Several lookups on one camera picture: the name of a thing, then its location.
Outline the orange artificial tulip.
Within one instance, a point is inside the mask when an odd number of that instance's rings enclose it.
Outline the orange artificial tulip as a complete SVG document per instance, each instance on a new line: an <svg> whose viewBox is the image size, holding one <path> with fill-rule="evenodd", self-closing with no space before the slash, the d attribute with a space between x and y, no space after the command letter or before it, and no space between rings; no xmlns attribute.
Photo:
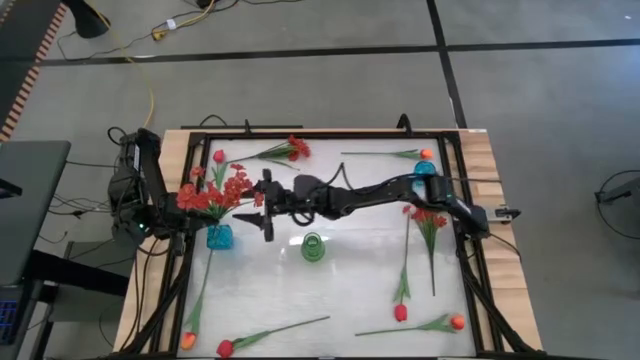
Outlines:
<svg viewBox="0 0 640 360"><path fill-rule="evenodd" d="M463 315L445 314L430 322L417 325L417 326L405 326L391 329L381 329L356 333L355 336L369 336L387 333L407 332L407 331L436 331L443 333L456 333L463 330L465 327L465 318Z"/></svg>
<svg viewBox="0 0 640 360"><path fill-rule="evenodd" d="M433 151L430 149L412 149L394 152L343 152L343 155L388 155L413 160L429 160L433 158Z"/></svg>
<svg viewBox="0 0 640 360"><path fill-rule="evenodd" d="M210 251L207 264L206 264L206 269L204 272L203 283L200 288L200 292L198 294L198 297L196 299L196 302L194 304L194 307L191 313L188 315L187 320L184 323L184 327L186 328L186 331L183 334L182 340L180 343L180 348L184 351L191 350L197 342L197 337L200 330L200 318L201 318L201 313L203 308L204 295L205 295L206 286L208 283L208 276L209 276L212 256L213 256L213 251Z"/></svg>

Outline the laptop keyboard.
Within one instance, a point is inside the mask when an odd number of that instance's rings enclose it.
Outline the laptop keyboard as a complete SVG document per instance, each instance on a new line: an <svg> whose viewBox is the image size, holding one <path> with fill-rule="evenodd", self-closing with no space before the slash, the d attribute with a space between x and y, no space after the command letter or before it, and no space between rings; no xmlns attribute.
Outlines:
<svg viewBox="0 0 640 360"><path fill-rule="evenodd" d="M0 300L0 345L12 343L20 322L18 313L18 301Z"/></svg>

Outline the grey desk top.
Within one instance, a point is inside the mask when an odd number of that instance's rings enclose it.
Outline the grey desk top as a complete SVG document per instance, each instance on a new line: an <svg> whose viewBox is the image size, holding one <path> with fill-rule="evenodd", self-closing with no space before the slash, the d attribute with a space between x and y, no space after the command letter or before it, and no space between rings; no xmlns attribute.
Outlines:
<svg viewBox="0 0 640 360"><path fill-rule="evenodd" d="M0 199L0 286L21 281L57 188L68 141L10 141L0 145L0 180L22 189Z"/></svg>

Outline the green glass vase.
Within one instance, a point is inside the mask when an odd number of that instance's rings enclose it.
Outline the green glass vase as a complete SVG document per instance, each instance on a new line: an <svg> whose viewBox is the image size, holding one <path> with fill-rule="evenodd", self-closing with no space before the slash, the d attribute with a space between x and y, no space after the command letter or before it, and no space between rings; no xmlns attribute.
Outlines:
<svg viewBox="0 0 640 360"><path fill-rule="evenodd" d="M325 244L318 233L307 233L300 247L302 257L311 263L320 261L326 252Z"/></svg>

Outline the black mat orange-striped edge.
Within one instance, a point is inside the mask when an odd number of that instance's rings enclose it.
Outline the black mat orange-striped edge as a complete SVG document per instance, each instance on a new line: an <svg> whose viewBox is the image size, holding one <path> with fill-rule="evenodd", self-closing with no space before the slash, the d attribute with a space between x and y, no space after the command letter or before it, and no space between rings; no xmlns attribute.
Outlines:
<svg viewBox="0 0 640 360"><path fill-rule="evenodd" d="M0 142L16 129L66 12L60 0L0 4Z"/></svg>

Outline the red artificial tulip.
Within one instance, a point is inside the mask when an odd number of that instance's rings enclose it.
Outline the red artificial tulip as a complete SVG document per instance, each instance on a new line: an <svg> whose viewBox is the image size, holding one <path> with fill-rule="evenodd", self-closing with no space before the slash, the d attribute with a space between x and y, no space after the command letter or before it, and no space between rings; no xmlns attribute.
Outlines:
<svg viewBox="0 0 640 360"><path fill-rule="evenodd" d="M215 164L215 166L212 168L215 186L220 192L222 192L223 182L224 182L225 173L227 169L226 155L224 151L216 150L213 153L212 160L214 161L214 164Z"/></svg>
<svg viewBox="0 0 640 360"><path fill-rule="evenodd" d="M404 237L404 252L403 263L399 276L399 284L394 295L394 318L397 322L404 322L408 319L408 310L404 304L406 298L410 298L410 286L408 281L408 249L409 249L409 235L411 224L411 207L409 205L403 208L403 214L405 215L405 237Z"/></svg>
<svg viewBox="0 0 640 360"><path fill-rule="evenodd" d="M285 330L289 330L289 329L293 329L296 327L300 327L300 326L304 326L304 325L309 325L312 323L316 323L319 321L324 321L329 319L329 316L324 316L324 317L319 317L319 318L315 318L315 319L311 319L311 320L307 320L307 321L303 321L303 322L298 322L298 323L294 323L294 324L290 324L290 325L286 325L283 327L279 327L279 328L275 328L275 329L271 329L271 330L264 330L258 333L255 333L253 335L249 335L246 337L241 337L241 338L236 338L234 340L223 340L220 342L220 344L217 347L216 350L216 354L220 357L220 358L229 358L231 357L234 352L236 350L245 348L249 345L252 345L264 338L266 338L267 336L277 333L277 332L281 332L281 331L285 331Z"/></svg>

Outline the small blue glass vase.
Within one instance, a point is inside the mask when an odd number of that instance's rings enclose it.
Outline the small blue glass vase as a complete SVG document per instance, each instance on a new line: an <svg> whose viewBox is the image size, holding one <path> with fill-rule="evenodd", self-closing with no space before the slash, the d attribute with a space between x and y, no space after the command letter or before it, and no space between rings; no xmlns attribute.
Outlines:
<svg viewBox="0 0 640 360"><path fill-rule="evenodd" d="M421 179L422 175L437 175L437 169L430 161L419 161L415 167L413 174L417 176L417 179L413 181L412 189L418 195L424 195L426 190L425 181Z"/></svg>

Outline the large blue glass vase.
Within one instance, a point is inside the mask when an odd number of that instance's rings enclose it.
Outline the large blue glass vase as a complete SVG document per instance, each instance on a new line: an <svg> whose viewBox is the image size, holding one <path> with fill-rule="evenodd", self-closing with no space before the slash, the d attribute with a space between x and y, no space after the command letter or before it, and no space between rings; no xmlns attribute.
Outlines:
<svg viewBox="0 0 640 360"><path fill-rule="evenodd" d="M210 226L207 230L207 247L210 250L230 250L233 248L233 230L229 225Z"/></svg>

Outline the black metal table frame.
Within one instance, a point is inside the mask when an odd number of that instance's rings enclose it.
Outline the black metal table frame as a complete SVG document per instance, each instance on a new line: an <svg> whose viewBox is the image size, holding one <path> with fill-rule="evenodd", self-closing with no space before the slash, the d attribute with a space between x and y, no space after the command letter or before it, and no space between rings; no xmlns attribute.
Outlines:
<svg viewBox="0 0 640 360"><path fill-rule="evenodd" d="M186 126L168 130L159 142L158 173L162 185L177 189L188 178L196 162L206 160L203 147L213 139L264 140L294 134L306 140L416 140L433 137L445 156L445 168L454 175L496 176L497 165L484 129L415 129L407 118L389 129L303 129L294 127ZM480 359L540 360L537 325L519 260L495 259L495 253L479 240L460 241L463 250L474 250L462 262L463 286L470 302L474 345ZM120 340L105 360L174 360L186 300L188 270L194 243L191 239L170 241L168 253L159 257L153 270L159 281L144 284L155 296L154 311L140 316L144 325L130 340Z"/></svg>

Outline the black round floor stand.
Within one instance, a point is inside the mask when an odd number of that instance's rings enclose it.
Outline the black round floor stand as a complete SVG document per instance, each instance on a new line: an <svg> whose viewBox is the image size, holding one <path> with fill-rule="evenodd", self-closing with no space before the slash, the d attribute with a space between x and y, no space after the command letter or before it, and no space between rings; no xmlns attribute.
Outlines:
<svg viewBox="0 0 640 360"><path fill-rule="evenodd" d="M607 190L607 185L614 180L615 178L627 175L627 174L635 174L638 173L638 176L619 185L610 190ZM596 200L596 210L600 220L604 223L604 225L614 232L615 234L622 236L627 239L640 240L640 235L630 235L622 232L615 226L613 226L605 217L602 206L603 205L611 205L616 200L622 198L634 198L637 202L640 203L640 169L629 169L622 170L610 175L608 178L604 180L604 182L600 185L599 189L594 193L594 197Z"/></svg>

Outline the black desk leg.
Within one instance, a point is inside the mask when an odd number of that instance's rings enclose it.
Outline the black desk leg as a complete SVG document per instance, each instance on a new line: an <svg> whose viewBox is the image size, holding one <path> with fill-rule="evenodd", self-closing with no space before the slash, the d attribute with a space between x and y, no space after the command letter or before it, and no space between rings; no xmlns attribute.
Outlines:
<svg viewBox="0 0 640 360"><path fill-rule="evenodd" d="M39 250L31 252L23 276L116 296L125 296L129 284L128 277Z"/></svg>

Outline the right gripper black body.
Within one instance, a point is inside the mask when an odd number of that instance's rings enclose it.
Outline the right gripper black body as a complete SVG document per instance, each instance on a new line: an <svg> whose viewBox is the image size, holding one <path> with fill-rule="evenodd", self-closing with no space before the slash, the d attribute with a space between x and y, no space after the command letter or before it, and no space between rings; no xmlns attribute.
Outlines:
<svg viewBox="0 0 640 360"><path fill-rule="evenodd" d="M275 216L288 215L296 225L301 224L296 217L296 199L293 192L286 190L279 182L273 181L271 170L268 168L262 170L260 192L264 195L262 230L266 242L274 240L273 218Z"/></svg>

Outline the black floor stand base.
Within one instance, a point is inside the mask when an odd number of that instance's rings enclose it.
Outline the black floor stand base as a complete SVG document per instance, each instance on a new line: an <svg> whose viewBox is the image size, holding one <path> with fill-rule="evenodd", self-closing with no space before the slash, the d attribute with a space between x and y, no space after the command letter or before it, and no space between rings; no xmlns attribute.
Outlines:
<svg viewBox="0 0 640 360"><path fill-rule="evenodd" d="M75 19L76 33L83 39L92 39L108 32L110 21L91 7L87 0L60 0Z"/></svg>

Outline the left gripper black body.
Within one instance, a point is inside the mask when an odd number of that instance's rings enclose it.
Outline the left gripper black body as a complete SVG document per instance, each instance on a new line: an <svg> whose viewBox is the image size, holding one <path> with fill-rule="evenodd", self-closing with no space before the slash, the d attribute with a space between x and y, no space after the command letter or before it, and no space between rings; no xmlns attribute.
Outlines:
<svg viewBox="0 0 640 360"><path fill-rule="evenodd" d="M169 238L180 233L191 234L206 227L206 216L197 212L173 213L164 215L160 224Z"/></svg>

